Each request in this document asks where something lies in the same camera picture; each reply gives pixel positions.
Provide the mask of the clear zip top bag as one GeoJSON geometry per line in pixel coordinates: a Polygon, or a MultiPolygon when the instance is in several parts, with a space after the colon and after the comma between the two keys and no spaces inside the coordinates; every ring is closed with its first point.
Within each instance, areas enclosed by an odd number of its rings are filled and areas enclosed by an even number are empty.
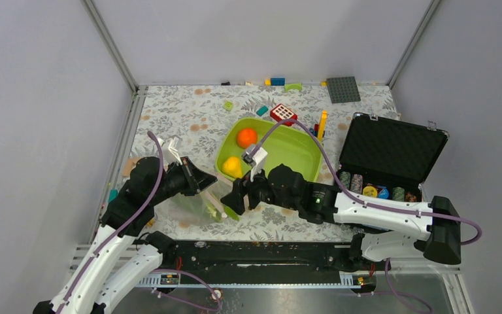
{"type": "Polygon", "coordinates": [[[222,222],[232,212],[220,199],[231,191],[232,182],[217,174],[217,181],[196,196],[176,195],[165,203],[165,214],[178,222],[204,226],[222,222]]]}

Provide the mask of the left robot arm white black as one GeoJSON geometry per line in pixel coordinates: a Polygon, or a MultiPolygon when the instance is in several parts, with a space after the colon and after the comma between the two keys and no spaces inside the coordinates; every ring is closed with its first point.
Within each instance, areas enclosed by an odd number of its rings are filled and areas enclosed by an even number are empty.
{"type": "Polygon", "coordinates": [[[217,176],[187,157],[163,167],[157,157],[141,158],[129,179],[108,204],[91,247],[61,291],[39,302],[34,313],[112,313],[121,300],[151,271],[176,262],[176,242],[152,232],[140,252],[114,271],[117,261],[154,216],[154,208],[174,196],[196,196],[217,176]]]}

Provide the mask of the white green toy leek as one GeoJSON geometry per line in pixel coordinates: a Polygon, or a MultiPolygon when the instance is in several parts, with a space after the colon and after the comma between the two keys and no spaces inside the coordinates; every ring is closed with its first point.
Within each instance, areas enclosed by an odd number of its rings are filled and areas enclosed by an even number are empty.
{"type": "Polygon", "coordinates": [[[181,207],[185,217],[194,224],[205,225],[228,219],[240,220],[237,214],[223,205],[215,195],[208,192],[196,196],[177,196],[175,203],[181,207]]]}

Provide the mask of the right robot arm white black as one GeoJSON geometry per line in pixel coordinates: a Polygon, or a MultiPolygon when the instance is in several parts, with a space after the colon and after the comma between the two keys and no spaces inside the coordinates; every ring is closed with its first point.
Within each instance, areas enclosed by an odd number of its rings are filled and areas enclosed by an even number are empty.
{"type": "Polygon", "coordinates": [[[269,173],[235,179],[221,202],[242,215],[259,203],[297,211],[314,224],[357,225],[365,235],[349,251],[352,266],[364,270],[387,258],[420,257],[446,265],[461,263],[459,215],[451,201],[400,202],[360,196],[336,186],[306,181],[283,164],[269,173]]]}

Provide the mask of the orange toy fruit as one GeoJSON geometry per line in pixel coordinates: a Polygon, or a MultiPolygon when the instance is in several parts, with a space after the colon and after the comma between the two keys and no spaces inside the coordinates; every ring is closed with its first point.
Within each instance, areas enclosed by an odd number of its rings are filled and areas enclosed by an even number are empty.
{"type": "Polygon", "coordinates": [[[255,145],[258,142],[258,134],[254,128],[241,129],[236,135],[236,143],[242,149],[255,145]]]}

